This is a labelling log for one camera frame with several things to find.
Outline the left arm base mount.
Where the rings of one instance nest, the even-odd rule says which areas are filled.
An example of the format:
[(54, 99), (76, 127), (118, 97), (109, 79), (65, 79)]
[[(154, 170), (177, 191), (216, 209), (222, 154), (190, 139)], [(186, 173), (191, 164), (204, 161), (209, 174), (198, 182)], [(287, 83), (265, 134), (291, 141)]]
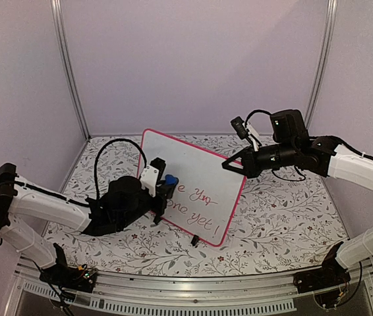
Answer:
[(69, 267), (66, 264), (56, 263), (52, 267), (40, 269), (40, 280), (59, 288), (92, 293), (96, 285), (98, 270), (82, 265)]

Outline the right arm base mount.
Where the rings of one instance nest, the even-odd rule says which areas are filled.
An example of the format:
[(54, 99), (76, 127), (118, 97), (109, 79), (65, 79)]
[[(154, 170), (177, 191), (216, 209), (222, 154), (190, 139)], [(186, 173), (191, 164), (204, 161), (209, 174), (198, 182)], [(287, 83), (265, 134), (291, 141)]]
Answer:
[(298, 293), (314, 294), (315, 302), (324, 309), (336, 308), (349, 291), (350, 274), (334, 269), (317, 269), (297, 272), (293, 275), (293, 284)]

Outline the blue whiteboard eraser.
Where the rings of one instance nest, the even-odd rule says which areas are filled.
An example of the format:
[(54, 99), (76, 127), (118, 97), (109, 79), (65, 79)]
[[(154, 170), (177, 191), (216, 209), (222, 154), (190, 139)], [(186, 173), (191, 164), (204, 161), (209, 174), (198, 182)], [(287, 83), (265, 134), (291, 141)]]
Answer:
[(164, 184), (167, 186), (176, 186), (179, 183), (179, 179), (171, 174), (165, 175)]

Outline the pink framed whiteboard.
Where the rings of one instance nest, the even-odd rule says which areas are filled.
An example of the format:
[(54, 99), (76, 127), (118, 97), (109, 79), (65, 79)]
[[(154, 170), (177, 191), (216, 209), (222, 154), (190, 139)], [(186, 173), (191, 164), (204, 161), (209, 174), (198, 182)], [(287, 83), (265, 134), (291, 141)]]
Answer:
[(162, 219), (213, 247), (222, 245), (246, 178), (222, 169), (226, 157), (162, 132), (145, 129), (148, 162), (166, 162), (164, 175), (179, 179)]

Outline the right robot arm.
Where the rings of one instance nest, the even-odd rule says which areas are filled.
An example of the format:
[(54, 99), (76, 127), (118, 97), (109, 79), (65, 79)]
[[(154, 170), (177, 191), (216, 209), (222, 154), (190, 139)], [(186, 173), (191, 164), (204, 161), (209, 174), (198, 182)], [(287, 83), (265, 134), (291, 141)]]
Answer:
[[(262, 145), (250, 119), (235, 117), (231, 126), (249, 145), (223, 162), (225, 170), (251, 179), (258, 178), (263, 171), (294, 167), (348, 182), (373, 197), (372, 155), (357, 150), (338, 136), (311, 136), (297, 109), (260, 112), (270, 118), (275, 143)], [(332, 246), (320, 268), (295, 274), (294, 285), (300, 293), (305, 293), (348, 283), (349, 269), (371, 257), (373, 224), (350, 240)]]

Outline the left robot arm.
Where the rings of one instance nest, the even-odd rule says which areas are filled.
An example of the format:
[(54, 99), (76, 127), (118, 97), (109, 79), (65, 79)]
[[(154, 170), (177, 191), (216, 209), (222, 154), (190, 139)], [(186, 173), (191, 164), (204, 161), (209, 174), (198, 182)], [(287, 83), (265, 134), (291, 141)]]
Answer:
[(17, 175), (14, 164), (5, 163), (0, 167), (0, 239), (38, 266), (41, 281), (91, 292), (95, 269), (69, 266), (63, 248), (41, 237), (22, 216), (94, 237), (121, 232), (149, 211), (159, 223), (179, 183), (164, 170), (165, 162), (154, 159), (138, 178), (122, 176), (109, 183), (104, 195), (80, 202), (27, 181)]

